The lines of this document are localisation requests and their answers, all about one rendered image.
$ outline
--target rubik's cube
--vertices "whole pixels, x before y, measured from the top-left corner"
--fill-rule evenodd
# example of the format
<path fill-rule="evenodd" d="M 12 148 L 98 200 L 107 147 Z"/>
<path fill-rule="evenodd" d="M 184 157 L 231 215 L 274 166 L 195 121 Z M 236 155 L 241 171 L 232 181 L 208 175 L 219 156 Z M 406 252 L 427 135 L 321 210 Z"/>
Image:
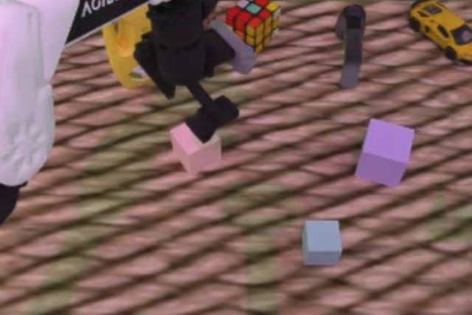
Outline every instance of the rubik's cube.
<path fill-rule="evenodd" d="M 279 31 L 280 5 L 270 0 L 240 0 L 226 13 L 226 23 L 256 53 Z"/>

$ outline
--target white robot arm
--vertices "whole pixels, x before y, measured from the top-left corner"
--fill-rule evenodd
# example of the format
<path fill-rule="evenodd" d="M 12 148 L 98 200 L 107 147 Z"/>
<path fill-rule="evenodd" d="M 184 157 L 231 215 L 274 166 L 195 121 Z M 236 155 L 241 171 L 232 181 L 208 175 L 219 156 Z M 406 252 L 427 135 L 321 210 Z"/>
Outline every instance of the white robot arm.
<path fill-rule="evenodd" d="M 23 184 L 47 160 L 55 137 L 50 82 L 64 46 L 146 1 L 0 0 L 0 184 Z"/>

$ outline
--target yellow toy car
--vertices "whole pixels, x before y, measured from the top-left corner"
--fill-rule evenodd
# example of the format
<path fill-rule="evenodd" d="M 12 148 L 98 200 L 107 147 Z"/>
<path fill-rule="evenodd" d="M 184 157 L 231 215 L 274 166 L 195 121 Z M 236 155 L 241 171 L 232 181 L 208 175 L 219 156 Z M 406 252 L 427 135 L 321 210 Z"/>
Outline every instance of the yellow toy car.
<path fill-rule="evenodd" d="M 416 0 L 409 10 L 409 26 L 444 51 L 447 59 L 472 63 L 472 29 L 438 0 Z"/>

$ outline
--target pink block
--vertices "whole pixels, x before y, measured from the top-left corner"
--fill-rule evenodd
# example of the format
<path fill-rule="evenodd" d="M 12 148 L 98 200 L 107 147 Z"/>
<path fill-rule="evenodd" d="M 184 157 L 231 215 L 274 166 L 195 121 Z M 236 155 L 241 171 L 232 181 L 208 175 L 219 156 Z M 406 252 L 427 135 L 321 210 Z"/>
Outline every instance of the pink block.
<path fill-rule="evenodd" d="M 182 123 L 170 131 L 170 141 L 174 154 L 188 173 L 201 173 L 221 161 L 221 140 L 216 134 L 202 144 Z"/>

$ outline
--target purple cube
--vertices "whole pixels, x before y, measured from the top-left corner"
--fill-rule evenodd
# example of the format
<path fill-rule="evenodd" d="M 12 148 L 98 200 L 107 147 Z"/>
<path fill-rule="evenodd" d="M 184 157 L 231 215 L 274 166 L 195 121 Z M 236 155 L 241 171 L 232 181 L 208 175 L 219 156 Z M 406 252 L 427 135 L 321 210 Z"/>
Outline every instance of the purple cube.
<path fill-rule="evenodd" d="M 410 159 L 414 130 L 371 119 L 355 175 L 389 187 L 400 184 Z"/>

